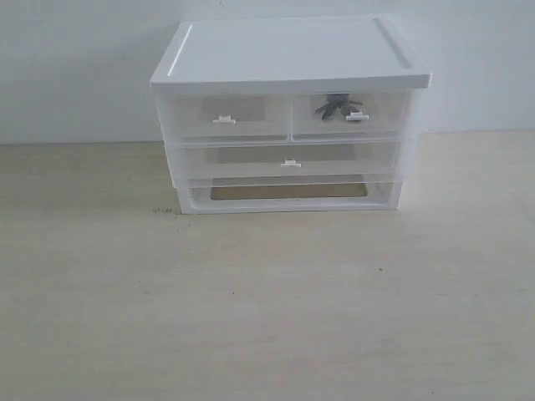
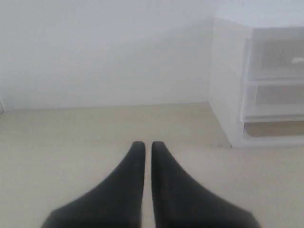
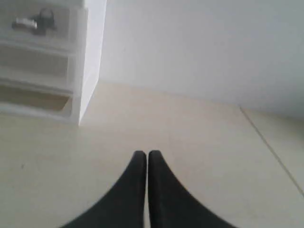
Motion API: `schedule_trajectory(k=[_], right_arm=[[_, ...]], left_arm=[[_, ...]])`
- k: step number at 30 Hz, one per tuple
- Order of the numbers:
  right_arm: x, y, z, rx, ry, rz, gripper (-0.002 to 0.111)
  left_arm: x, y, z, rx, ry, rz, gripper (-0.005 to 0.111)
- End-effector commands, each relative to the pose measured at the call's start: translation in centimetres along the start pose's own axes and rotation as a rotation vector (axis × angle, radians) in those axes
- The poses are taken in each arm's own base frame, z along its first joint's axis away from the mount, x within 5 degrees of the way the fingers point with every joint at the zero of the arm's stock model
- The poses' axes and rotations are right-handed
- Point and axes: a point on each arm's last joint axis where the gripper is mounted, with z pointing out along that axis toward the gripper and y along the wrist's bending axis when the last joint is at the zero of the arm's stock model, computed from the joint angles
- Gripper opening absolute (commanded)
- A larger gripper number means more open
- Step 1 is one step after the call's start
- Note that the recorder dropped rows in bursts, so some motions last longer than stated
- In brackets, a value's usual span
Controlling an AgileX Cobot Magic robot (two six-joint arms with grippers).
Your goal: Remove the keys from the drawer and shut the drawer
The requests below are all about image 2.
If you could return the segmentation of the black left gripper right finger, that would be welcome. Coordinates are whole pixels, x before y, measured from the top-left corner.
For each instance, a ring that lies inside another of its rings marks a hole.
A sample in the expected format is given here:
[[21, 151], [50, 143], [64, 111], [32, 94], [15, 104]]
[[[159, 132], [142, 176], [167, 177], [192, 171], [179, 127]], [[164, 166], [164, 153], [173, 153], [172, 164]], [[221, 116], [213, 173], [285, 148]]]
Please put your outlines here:
[[201, 186], [175, 160], [164, 142], [151, 149], [151, 182], [158, 228], [258, 228], [252, 213]]

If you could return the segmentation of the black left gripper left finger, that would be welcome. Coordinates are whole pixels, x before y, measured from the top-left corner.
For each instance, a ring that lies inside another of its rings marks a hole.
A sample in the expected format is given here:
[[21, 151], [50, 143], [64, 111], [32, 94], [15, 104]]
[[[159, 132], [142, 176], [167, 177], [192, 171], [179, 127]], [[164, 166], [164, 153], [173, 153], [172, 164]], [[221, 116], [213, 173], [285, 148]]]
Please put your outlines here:
[[132, 143], [110, 175], [78, 199], [52, 211], [44, 228], [139, 228], [145, 176], [145, 144]]

